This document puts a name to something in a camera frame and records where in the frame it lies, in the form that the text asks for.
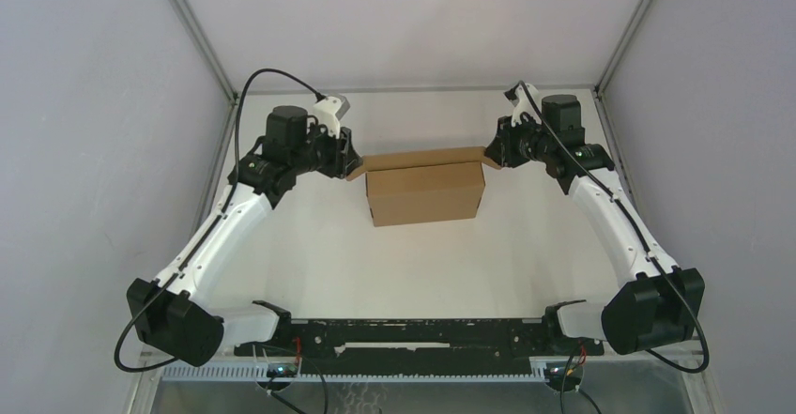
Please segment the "brown cardboard box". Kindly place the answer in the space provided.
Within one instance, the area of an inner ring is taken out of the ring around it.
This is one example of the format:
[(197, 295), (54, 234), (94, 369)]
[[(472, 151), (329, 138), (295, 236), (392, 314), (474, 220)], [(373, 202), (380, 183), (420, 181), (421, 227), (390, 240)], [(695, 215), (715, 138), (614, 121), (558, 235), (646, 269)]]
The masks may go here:
[(365, 177), (375, 227), (469, 220), (485, 190), (484, 167), (501, 166), (483, 146), (370, 155), (346, 177)]

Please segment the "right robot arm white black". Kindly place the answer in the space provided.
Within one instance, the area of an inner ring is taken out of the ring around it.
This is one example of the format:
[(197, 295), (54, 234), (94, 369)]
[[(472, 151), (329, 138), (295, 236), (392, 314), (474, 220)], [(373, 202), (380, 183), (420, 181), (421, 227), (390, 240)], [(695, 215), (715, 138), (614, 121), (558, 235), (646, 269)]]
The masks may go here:
[(565, 354), (579, 339), (591, 339), (627, 355), (700, 336), (703, 277), (695, 268), (682, 268), (663, 249), (626, 196), (608, 151), (587, 143), (578, 98), (539, 98), (523, 84), (505, 97), (513, 111), (499, 118), (485, 158), (500, 168), (542, 163), (586, 216), (619, 286), (608, 301), (564, 301), (547, 307), (542, 330), (546, 348)]

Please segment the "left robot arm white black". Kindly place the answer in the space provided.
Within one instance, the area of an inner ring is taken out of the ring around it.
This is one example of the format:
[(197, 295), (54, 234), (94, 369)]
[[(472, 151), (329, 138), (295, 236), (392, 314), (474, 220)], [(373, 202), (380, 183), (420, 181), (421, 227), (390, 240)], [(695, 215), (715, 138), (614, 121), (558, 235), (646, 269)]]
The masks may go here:
[(183, 250), (150, 280), (127, 290), (131, 321), (124, 333), (171, 361), (206, 364), (222, 348), (258, 343), (272, 355), (292, 345), (288, 313), (269, 302), (209, 310), (224, 269), (253, 230), (278, 206), (300, 176), (317, 172), (345, 179), (361, 166), (352, 132), (342, 126), (346, 100), (326, 97), (311, 110), (282, 105), (267, 116), (263, 135), (236, 162), (220, 201)]

